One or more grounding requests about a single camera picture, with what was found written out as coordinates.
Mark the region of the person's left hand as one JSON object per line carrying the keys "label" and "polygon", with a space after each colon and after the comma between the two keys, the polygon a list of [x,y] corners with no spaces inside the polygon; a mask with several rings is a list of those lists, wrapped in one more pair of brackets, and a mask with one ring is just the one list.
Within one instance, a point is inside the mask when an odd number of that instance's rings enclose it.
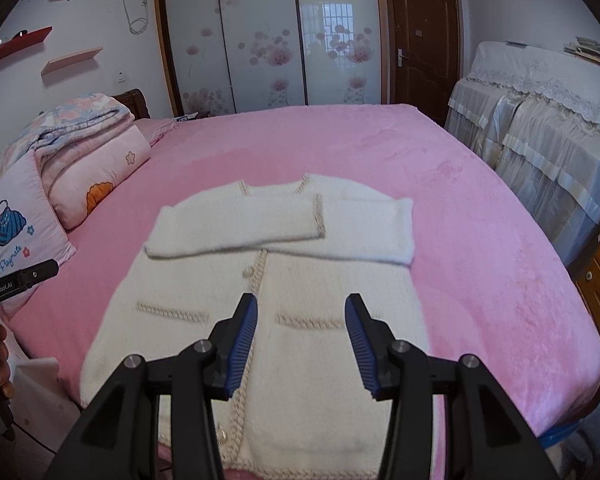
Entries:
{"label": "person's left hand", "polygon": [[10,380],[10,368],[8,365],[9,352],[6,346],[7,330],[0,324],[0,389],[5,398],[12,400],[15,388]]}

